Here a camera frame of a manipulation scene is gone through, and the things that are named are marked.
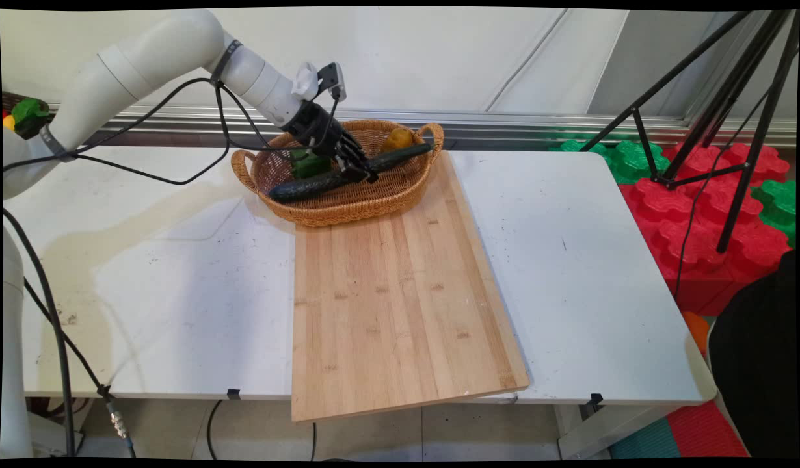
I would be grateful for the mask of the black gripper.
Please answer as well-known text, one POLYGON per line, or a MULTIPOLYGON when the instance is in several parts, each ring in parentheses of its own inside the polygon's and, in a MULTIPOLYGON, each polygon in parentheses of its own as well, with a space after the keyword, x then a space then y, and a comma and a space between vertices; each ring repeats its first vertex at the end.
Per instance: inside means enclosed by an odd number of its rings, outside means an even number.
POLYGON ((285 125, 285 131, 293 137, 288 150, 299 154, 302 146, 314 146, 317 156, 335 157, 338 171, 350 183, 377 181, 379 176, 368 166, 368 159, 361 145, 338 120, 316 103, 301 103, 293 119, 285 125))

